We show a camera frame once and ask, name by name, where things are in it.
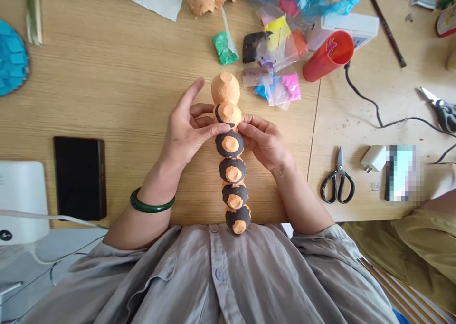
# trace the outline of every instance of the person's left hand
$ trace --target person's left hand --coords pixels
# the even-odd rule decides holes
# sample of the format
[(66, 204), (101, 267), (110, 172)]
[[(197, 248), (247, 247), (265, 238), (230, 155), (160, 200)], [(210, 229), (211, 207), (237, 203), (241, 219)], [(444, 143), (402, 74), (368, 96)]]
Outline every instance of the person's left hand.
[(230, 131), (229, 124), (214, 123), (210, 114), (214, 105), (196, 103), (191, 105), (204, 86), (204, 79), (198, 78), (184, 91), (168, 118), (165, 142), (160, 158), (186, 165), (200, 147), (210, 138)]

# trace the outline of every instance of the blue circular object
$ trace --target blue circular object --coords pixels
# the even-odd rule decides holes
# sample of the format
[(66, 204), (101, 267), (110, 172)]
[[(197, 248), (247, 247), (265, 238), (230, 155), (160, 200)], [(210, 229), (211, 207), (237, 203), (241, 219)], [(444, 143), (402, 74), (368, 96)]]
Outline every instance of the blue circular object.
[(29, 73), (29, 58), (17, 32), (0, 19), (0, 97), (24, 84)]

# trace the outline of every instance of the shirt button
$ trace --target shirt button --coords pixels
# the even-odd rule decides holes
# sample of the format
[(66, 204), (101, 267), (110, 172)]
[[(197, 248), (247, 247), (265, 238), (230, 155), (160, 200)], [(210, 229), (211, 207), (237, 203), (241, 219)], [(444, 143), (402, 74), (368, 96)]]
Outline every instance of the shirt button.
[(217, 278), (218, 281), (223, 280), (223, 272), (220, 269), (215, 270), (215, 277)]

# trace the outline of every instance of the dark stick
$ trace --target dark stick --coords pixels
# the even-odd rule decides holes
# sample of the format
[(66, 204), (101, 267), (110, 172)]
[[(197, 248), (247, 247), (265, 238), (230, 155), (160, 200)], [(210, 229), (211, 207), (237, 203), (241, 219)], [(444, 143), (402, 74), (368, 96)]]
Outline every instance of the dark stick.
[(398, 58), (400, 67), (404, 68), (407, 66), (404, 57), (401, 55), (399, 51), (399, 47), (394, 40), (393, 33), (391, 32), (390, 27), (388, 26), (388, 23), (386, 23), (385, 17), (383, 16), (379, 4), (377, 3), (376, 0), (370, 0), (372, 2), (372, 6), (374, 6), (375, 12), (377, 13), (378, 17), (380, 18), (381, 24), (383, 26), (383, 29), (386, 32), (386, 35), (388, 36), (389, 43), (393, 47), (394, 53), (396, 53), (396, 57)]

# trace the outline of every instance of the person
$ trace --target person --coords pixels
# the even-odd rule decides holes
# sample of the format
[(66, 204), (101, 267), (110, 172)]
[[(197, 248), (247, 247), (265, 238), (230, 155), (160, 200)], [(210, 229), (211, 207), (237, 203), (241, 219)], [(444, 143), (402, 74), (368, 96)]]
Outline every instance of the person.
[[(203, 85), (196, 80), (171, 112), (161, 154), (136, 195), (141, 204), (170, 202), (198, 149), (230, 130), (204, 115), (213, 105), (192, 105)], [(251, 223), (241, 235), (225, 223), (169, 228), (171, 209), (145, 213), (129, 204), (24, 323), (397, 323), (278, 128), (244, 115), (238, 129), (277, 183), (291, 239), (277, 225)]]
[(434, 196), (405, 217), (342, 227), (369, 262), (456, 314), (456, 169), (433, 171)]

